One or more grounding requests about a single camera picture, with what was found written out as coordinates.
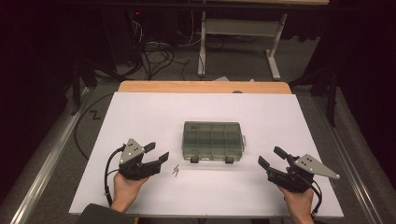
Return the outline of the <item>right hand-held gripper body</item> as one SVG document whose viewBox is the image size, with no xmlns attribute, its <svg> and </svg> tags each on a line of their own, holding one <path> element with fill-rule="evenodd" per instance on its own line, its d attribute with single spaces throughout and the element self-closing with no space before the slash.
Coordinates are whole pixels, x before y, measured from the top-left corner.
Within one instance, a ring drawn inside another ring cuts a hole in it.
<svg viewBox="0 0 396 224">
<path fill-rule="evenodd" d="M 282 156 L 290 166 L 287 172 L 281 172 L 272 167 L 267 168 L 270 182 L 291 192 L 305 192 L 314 183 L 314 175 L 321 175 L 332 179 L 339 179 L 340 175 L 309 154 L 293 157 L 291 154 Z"/>
</svg>

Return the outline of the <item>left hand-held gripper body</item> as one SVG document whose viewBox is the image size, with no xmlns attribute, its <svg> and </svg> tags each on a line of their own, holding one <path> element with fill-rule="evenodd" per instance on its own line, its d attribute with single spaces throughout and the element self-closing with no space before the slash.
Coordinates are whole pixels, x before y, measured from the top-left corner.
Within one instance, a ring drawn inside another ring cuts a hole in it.
<svg viewBox="0 0 396 224">
<path fill-rule="evenodd" d="M 129 180 L 140 180 L 158 174 L 161 167 L 146 167 L 143 163 L 145 154 L 144 147 L 130 138 L 120 156 L 120 174 Z"/>
</svg>

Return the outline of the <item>transparent grey compartment box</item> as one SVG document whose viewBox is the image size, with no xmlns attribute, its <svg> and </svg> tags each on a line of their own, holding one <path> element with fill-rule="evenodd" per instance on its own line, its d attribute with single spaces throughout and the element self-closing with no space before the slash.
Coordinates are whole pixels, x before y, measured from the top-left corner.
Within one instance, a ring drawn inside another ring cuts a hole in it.
<svg viewBox="0 0 396 224">
<path fill-rule="evenodd" d="M 234 163 L 243 157 L 245 139 L 238 122 L 186 121 L 181 149 L 183 158 L 191 163 Z"/>
</svg>

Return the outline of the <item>person's right hand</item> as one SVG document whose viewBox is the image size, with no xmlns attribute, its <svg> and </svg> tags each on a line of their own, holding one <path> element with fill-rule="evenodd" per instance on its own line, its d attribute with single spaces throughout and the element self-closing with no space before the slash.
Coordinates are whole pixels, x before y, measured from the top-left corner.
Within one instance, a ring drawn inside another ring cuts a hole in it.
<svg viewBox="0 0 396 224">
<path fill-rule="evenodd" d="M 311 206 L 314 192 L 311 189 L 304 193 L 294 193 L 279 187 L 283 193 L 286 205 L 291 215 L 291 219 L 297 216 L 311 216 Z"/>
</svg>

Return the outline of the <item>person's left hand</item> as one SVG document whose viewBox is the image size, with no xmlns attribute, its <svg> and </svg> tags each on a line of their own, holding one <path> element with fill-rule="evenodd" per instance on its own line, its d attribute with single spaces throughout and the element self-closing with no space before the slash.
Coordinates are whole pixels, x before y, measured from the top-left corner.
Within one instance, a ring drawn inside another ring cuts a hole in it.
<svg viewBox="0 0 396 224">
<path fill-rule="evenodd" d="M 140 180 L 129 180 L 120 173 L 116 173 L 113 178 L 114 198 L 110 208 L 120 213 L 126 213 L 148 180 L 147 177 Z"/>
</svg>

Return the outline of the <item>black metal stand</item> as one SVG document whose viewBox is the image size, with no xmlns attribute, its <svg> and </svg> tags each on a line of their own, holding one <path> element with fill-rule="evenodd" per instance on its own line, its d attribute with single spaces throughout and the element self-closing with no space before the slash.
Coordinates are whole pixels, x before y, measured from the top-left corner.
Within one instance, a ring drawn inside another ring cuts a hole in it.
<svg viewBox="0 0 396 224">
<path fill-rule="evenodd" d="M 330 124 L 334 127 L 334 110 L 336 105 L 336 90 L 337 90 L 337 73 L 331 68 L 319 68 L 319 70 L 302 77 L 298 77 L 289 82 L 290 88 L 299 85 L 311 84 L 310 93 L 312 96 L 327 96 L 326 117 Z"/>
<path fill-rule="evenodd" d="M 89 60 L 84 58 L 77 58 L 72 66 L 72 96 L 73 96 L 73 110 L 71 115 L 75 116 L 81 106 L 81 87 L 80 82 L 83 82 L 88 88 L 95 88 L 97 80 L 94 75 L 94 69 Z"/>
</svg>

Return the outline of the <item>black case with red light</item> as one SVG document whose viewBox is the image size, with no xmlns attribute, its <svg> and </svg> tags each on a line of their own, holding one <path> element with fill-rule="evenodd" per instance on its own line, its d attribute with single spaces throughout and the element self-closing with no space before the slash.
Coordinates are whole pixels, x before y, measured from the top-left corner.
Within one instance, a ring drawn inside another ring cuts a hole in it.
<svg viewBox="0 0 396 224">
<path fill-rule="evenodd" d="M 137 63 L 144 46 L 141 12 L 110 8 L 101 13 L 115 64 L 130 67 Z"/>
</svg>

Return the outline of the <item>aluminium floor rail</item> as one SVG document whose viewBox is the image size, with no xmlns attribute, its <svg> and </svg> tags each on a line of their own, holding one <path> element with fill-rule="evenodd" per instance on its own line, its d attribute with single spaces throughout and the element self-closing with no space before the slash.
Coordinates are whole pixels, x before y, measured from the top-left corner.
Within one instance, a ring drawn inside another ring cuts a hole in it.
<svg viewBox="0 0 396 224">
<path fill-rule="evenodd" d="M 68 103 L 27 162 L 7 196 L 5 205 L 11 209 L 12 219 L 6 224 L 25 224 L 33 213 L 93 92 L 94 88 L 85 87 L 81 90 L 79 105 L 73 101 Z"/>
<path fill-rule="evenodd" d="M 336 127 L 330 123 L 330 120 L 327 117 L 327 109 L 325 107 L 325 104 L 319 97 L 316 96 L 313 97 L 313 101 L 315 106 L 319 110 L 319 114 L 324 119 L 327 129 L 331 134 L 332 140 L 335 143 L 338 158 L 343 165 L 348 182 L 354 191 L 354 194 L 359 202 L 359 205 L 367 221 L 369 222 L 369 224 L 383 224 L 383 220 L 380 217 L 377 209 L 375 208 L 369 190 L 362 182 L 362 179 L 358 174 L 358 171 L 355 165 L 353 164 L 352 159 L 349 157 L 347 153 L 347 149 L 345 145 L 342 143 L 341 137 L 337 132 Z"/>
</svg>

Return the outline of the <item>white metal desk frame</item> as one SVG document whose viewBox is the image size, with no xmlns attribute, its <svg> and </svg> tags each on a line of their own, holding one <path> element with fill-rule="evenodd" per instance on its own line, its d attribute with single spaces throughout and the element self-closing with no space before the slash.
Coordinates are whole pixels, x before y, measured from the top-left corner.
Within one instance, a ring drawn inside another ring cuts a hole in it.
<svg viewBox="0 0 396 224">
<path fill-rule="evenodd" d="M 280 80 L 281 76 L 276 64 L 275 54 L 280 37 L 288 15 L 282 14 L 278 21 L 244 21 L 232 19 L 211 19 L 202 13 L 201 19 L 201 41 L 198 55 L 197 75 L 203 77 L 206 69 L 206 36 L 207 35 L 245 35 L 258 37 L 272 37 L 273 44 L 270 49 L 265 50 L 265 57 L 270 67 L 273 80 Z"/>
</svg>

